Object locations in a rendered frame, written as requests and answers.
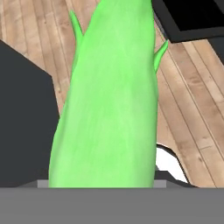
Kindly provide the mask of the green corn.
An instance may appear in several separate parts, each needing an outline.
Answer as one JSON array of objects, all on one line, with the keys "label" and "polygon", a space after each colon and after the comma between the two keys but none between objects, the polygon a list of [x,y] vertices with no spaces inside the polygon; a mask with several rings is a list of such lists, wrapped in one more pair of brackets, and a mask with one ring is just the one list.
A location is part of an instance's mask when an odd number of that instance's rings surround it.
[{"label": "green corn", "polygon": [[70,87],[52,142],[51,188],[151,188],[159,63],[152,0],[100,0],[75,36]]}]

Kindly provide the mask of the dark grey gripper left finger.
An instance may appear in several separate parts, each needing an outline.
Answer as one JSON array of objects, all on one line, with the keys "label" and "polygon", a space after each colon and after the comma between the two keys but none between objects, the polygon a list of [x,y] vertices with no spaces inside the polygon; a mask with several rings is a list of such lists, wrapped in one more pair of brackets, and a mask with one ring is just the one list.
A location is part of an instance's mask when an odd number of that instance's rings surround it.
[{"label": "dark grey gripper left finger", "polygon": [[32,181],[30,183],[24,184],[23,187],[28,187],[28,188],[47,188],[48,187],[48,180],[47,179],[37,179],[37,180]]}]

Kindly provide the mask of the white round object black rim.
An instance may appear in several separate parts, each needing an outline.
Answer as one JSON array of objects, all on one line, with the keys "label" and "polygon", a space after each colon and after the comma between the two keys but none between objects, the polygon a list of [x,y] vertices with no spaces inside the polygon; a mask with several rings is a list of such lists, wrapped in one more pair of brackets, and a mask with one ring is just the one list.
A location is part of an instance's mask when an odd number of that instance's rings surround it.
[{"label": "white round object black rim", "polygon": [[157,144],[156,167],[160,171],[169,172],[176,180],[189,183],[185,170],[172,149]]}]

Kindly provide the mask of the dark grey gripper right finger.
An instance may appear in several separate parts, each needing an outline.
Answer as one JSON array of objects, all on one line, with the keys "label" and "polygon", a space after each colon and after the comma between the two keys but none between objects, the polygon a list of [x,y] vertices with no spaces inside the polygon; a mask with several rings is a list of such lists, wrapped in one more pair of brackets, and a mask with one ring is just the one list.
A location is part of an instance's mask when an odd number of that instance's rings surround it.
[{"label": "dark grey gripper right finger", "polygon": [[168,171],[155,171],[155,188],[195,188],[195,185],[175,179]]}]

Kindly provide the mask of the dark grey cabinet panel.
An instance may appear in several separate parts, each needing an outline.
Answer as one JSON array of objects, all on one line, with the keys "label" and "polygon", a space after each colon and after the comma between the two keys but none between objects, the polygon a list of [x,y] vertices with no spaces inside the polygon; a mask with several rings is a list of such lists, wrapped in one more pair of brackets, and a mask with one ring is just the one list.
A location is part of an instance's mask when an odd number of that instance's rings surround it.
[{"label": "dark grey cabinet panel", "polygon": [[59,117],[52,77],[0,40],[0,187],[48,178]]}]

